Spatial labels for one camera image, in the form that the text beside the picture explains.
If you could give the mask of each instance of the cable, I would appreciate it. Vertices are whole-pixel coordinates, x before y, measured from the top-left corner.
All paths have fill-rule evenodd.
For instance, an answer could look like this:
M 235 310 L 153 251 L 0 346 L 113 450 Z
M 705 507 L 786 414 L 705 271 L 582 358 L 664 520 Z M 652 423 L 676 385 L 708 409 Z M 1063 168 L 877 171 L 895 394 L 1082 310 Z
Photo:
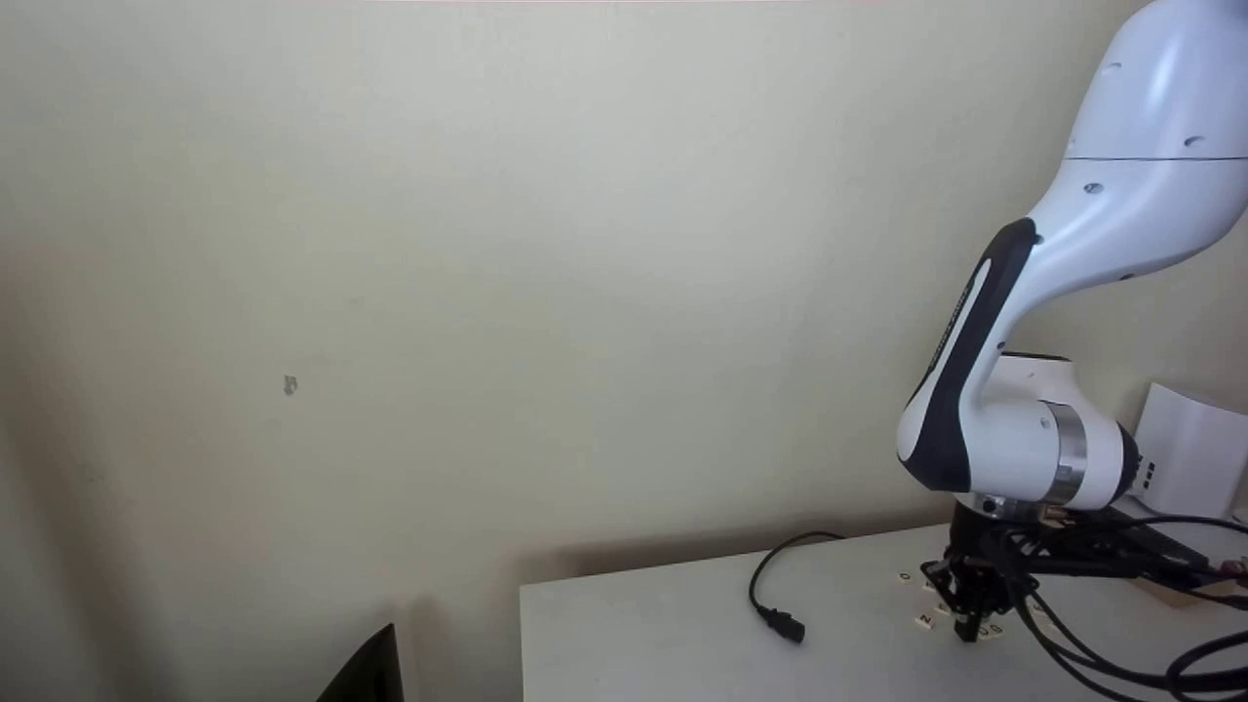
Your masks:
M 798 621 L 795 621 L 791 611 L 783 611 L 783 610 L 759 605 L 759 601 L 756 601 L 756 583 L 764 578 L 764 570 L 773 565 L 777 553 L 783 553 L 783 550 L 791 550 L 791 548 L 838 544 L 838 537 L 843 537 L 843 535 L 834 535 L 834 532 L 804 532 L 804 535 L 795 535 L 795 537 L 777 544 L 777 548 L 752 565 L 752 578 L 750 578 L 744 597 L 750 597 L 752 611 L 756 611 L 781 641 L 804 644 L 804 641 L 807 641 L 807 626 L 798 626 Z
M 1219 527 L 1219 532 L 1236 532 L 1236 535 L 1248 535 L 1248 527 L 1241 523 L 1228 523 L 1228 520 L 1206 520 L 1206 514 L 1151 514 L 1151 520 L 1123 520 L 1123 523 L 1073 523 L 1069 532 L 1125 532 L 1125 527 L 1145 527 L 1145 523 L 1193 523 L 1193 527 Z M 1215 601 L 1215 605 L 1228 605 L 1228 610 L 1244 610 L 1244 597 L 1206 597 L 1206 595 L 1190 595 L 1190 597 L 1201 597 L 1201 601 Z M 1051 635 L 1045 635 L 1030 611 L 1030 605 L 1037 605 L 1051 630 L 1073 644 L 1055 644 Z M 1102 678 L 1119 678 L 1119 682 L 1129 682 L 1129 686 L 1151 686 L 1151 689 L 1166 689 L 1168 700 L 1177 702 L 1201 702 L 1193 695 L 1232 695 L 1236 702 L 1248 700 L 1248 669 L 1232 669 L 1232 673 L 1206 673 L 1206 674 L 1190 674 L 1193 662 L 1207 658 L 1207 656 L 1219 656 L 1228 647 L 1244 647 L 1248 644 L 1248 634 L 1236 634 L 1236 635 L 1219 635 L 1219 641 L 1207 641 L 1207 644 L 1198 644 L 1190 650 L 1180 650 L 1166 674 L 1144 674 L 1144 673 L 1129 673 L 1129 669 L 1119 669 L 1110 658 L 1102 658 L 1099 650 L 1090 650 L 1051 610 L 1045 597 L 1037 595 L 1012 595 L 1012 610 L 1017 610 L 1017 621 L 1025 626 L 1025 634 L 1040 644 L 1040 650 L 1062 669 L 1069 673 L 1079 686 L 1110 700 L 1110 702 L 1129 702 L 1125 695 L 1089 678 L 1089 673 L 1102 674 Z

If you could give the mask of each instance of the white table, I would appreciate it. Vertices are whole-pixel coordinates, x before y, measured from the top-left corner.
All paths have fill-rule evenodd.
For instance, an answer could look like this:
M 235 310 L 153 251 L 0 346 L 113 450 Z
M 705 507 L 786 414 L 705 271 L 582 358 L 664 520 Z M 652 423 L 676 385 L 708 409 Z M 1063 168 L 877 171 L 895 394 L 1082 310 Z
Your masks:
M 759 601 L 795 611 L 807 644 L 777 641 L 744 605 L 759 553 L 526 584 L 526 702 L 929 702 L 1090 700 L 1017 617 L 959 644 L 916 565 L 942 527 L 781 553 Z M 1102 656 L 1160 673 L 1244 617 L 1125 583 L 1045 578 L 1050 605 Z

